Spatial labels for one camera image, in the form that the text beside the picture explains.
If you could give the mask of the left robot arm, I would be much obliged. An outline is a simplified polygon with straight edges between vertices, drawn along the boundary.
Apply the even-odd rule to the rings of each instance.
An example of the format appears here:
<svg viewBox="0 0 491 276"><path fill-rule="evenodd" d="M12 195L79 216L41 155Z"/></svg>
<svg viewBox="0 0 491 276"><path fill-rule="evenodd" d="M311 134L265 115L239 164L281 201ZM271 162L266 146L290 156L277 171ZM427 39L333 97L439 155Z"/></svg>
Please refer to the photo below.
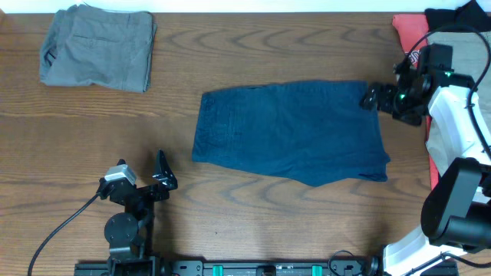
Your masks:
<svg viewBox="0 0 491 276"><path fill-rule="evenodd" d="M124 207L104 226L110 252L109 275L169 274L168 265L153 251L154 204L167 200L178 182L161 149L157 151L153 178L155 184L137 187L136 175L120 159L100 179L97 195Z"/></svg>

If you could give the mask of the dark blue shorts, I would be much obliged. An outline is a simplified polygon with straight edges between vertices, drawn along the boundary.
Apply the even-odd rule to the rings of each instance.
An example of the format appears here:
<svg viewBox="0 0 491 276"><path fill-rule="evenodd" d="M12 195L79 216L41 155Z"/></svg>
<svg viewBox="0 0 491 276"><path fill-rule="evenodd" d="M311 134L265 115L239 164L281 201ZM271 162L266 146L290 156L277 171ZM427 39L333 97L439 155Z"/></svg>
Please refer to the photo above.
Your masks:
<svg viewBox="0 0 491 276"><path fill-rule="evenodd" d="M322 186L387 181L377 112L367 83L310 80L232 87L202 96L192 159Z"/></svg>

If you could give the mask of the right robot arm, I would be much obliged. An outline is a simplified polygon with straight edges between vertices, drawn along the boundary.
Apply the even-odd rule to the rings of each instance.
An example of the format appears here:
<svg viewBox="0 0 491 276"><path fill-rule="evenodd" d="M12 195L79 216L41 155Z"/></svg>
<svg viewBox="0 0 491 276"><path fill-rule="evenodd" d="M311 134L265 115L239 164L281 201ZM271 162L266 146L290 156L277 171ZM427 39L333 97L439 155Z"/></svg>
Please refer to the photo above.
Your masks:
<svg viewBox="0 0 491 276"><path fill-rule="evenodd" d="M431 119L427 150L440 178L426 198L420 226L372 261L369 275L456 275L457 263L490 247L490 134L474 79L452 69L453 49L431 44L413 67L394 68L397 84L372 84L360 105L419 126Z"/></svg>

